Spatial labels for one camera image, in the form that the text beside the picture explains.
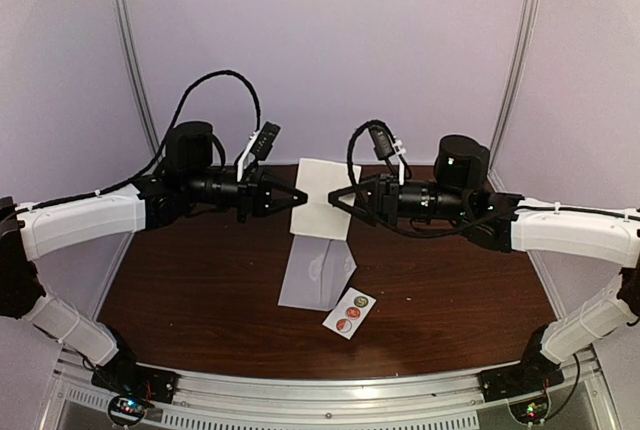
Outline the cream letter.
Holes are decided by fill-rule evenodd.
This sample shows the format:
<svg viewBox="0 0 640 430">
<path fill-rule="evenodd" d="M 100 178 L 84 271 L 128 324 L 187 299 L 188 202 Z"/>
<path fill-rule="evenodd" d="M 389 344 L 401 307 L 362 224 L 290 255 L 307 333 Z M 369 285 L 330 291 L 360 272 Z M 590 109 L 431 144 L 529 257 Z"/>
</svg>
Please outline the cream letter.
<svg viewBox="0 0 640 430">
<path fill-rule="evenodd" d="M 346 241 L 351 215 L 329 202 L 333 191 L 351 187 L 345 163 L 312 158 L 298 162 L 296 188 L 307 202 L 292 210 L 290 232 L 297 236 Z"/>
</svg>

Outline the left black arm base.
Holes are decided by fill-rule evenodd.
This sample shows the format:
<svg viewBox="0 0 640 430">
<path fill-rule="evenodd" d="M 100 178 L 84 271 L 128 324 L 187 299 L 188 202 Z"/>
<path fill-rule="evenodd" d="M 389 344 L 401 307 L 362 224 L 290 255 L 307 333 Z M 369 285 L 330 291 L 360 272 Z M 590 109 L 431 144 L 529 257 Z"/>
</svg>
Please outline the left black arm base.
<svg viewBox="0 0 640 430">
<path fill-rule="evenodd" d="M 92 370 L 91 383 L 121 395 L 171 404 L 177 380 L 178 375 L 173 371 L 140 365 L 133 357 L 116 355 Z"/>
</svg>

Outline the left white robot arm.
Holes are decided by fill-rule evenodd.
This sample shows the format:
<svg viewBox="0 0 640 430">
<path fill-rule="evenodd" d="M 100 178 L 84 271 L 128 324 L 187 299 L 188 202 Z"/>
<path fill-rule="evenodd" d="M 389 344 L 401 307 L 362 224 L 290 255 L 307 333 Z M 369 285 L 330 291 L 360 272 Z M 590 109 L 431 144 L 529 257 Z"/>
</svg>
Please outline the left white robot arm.
<svg viewBox="0 0 640 430">
<path fill-rule="evenodd" d="M 96 191 L 53 205 L 16 205 L 1 200 L 1 314 L 25 320 L 66 344 L 93 365 L 123 394 L 137 392 L 144 374 L 125 355 L 124 346 L 104 325 L 89 319 L 40 283 L 35 262 L 54 251 L 101 237 L 164 228 L 197 205 L 215 212 L 235 210 L 240 223 L 306 203 L 308 196 L 259 167 L 270 153 L 279 126 L 267 122 L 242 155 L 253 162 L 232 168 L 211 124 L 191 121 L 169 131 L 165 155 L 151 174 L 122 188 Z"/>
</svg>

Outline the pale blue envelope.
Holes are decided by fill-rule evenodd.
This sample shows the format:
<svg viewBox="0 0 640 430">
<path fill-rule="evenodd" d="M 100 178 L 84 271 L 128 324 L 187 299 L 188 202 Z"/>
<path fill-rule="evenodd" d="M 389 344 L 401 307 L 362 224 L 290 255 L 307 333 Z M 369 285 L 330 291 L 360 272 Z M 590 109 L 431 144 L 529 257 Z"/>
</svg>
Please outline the pale blue envelope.
<svg viewBox="0 0 640 430">
<path fill-rule="evenodd" d="M 339 301 L 356 267 L 346 241 L 295 236 L 278 305 L 330 311 Z"/>
</svg>

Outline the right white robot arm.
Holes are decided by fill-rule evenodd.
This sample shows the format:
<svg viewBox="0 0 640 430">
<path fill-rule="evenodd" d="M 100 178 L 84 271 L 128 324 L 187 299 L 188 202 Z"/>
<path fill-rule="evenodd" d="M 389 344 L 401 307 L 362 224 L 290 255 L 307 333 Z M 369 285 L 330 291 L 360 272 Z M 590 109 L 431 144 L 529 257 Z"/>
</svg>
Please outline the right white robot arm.
<svg viewBox="0 0 640 430">
<path fill-rule="evenodd" d="M 639 321 L 639 213 L 548 203 L 487 189 L 490 152 L 464 135 L 447 135 L 431 181 L 411 180 L 404 169 L 330 192 L 331 205 L 409 238 L 461 235 L 487 249 L 548 251 L 589 257 L 620 271 L 594 297 L 532 334 L 512 380 L 535 390 L 574 353 L 623 325 Z"/>
</svg>

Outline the white sticker sheet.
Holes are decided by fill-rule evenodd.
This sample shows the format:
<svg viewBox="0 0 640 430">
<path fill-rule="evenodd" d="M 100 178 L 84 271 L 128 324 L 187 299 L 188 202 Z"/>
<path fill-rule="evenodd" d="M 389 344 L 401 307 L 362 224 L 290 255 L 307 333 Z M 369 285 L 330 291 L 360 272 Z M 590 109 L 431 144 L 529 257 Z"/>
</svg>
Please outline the white sticker sheet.
<svg viewBox="0 0 640 430">
<path fill-rule="evenodd" d="M 355 288 L 349 288 L 322 325 L 342 338 L 350 340 L 376 303 L 377 300 L 374 297 Z"/>
</svg>

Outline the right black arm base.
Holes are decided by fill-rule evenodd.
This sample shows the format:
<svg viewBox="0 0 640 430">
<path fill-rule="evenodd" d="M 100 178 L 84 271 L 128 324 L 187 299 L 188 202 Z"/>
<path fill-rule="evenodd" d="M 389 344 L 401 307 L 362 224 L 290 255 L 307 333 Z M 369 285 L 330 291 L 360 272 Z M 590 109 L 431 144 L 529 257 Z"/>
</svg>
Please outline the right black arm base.
<svg viewBox="0 0 640 430">
<path fill-rule="evenodd" d="M 478 378 L 486 402 L 541 393 L 549 386 L 559 385 L 565 381 L 560 365 L 544 357 L 483 370 Z"/>
</svg>

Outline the red white round sticker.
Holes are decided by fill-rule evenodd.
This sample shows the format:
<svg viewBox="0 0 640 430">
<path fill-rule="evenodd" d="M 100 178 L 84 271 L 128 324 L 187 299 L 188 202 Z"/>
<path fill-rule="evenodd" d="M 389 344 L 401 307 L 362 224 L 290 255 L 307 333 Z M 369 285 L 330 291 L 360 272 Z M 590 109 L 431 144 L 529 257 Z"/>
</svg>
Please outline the red white round sticker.
<svg viewBox="0 0 640 430">
<path fill-rule="evenodd" d="M 340 333 L 347 333 L 352 329 L 352 322 L 349 319 L 340 319 L 335 324 Z"/>
</svg>

